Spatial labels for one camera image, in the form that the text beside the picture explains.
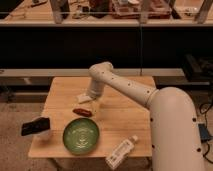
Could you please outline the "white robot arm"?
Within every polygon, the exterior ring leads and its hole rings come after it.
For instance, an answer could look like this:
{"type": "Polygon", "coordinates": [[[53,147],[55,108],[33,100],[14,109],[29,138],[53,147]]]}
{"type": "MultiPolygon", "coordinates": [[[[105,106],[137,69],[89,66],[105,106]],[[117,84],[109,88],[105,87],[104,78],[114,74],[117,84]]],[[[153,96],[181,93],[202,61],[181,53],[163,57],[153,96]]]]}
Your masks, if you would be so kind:
{"type": "Polygon", "coordinates": [[[108,85],[150,111],[153,171],[205,171],[195,105],[183,90],[160,90],[113,73],[110,62],[89,68],[87,95],[102,96],[108,85]]]}

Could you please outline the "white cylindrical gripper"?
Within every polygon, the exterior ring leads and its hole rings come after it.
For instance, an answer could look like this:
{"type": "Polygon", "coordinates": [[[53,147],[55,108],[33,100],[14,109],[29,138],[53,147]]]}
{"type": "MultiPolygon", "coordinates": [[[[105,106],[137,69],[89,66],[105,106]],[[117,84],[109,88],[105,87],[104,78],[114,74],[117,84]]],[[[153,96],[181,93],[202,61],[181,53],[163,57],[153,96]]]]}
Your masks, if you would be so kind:
{"type": "MultiPolygon", "coordinates": [[[[97,98],[102,96],[102,94],[104,92],[104,87],[105,87],[104,83],[92,79],[90,81],[90,84],[89,84],[89,87],[87,89],[86,94],[92,99],[97,99],[97,98]]],[[[100,101],[99,100],[93,100],[90,103],[90,105],[91,105],[92,115],[94,117],[97,117],[100,114],[100,101]]]]}

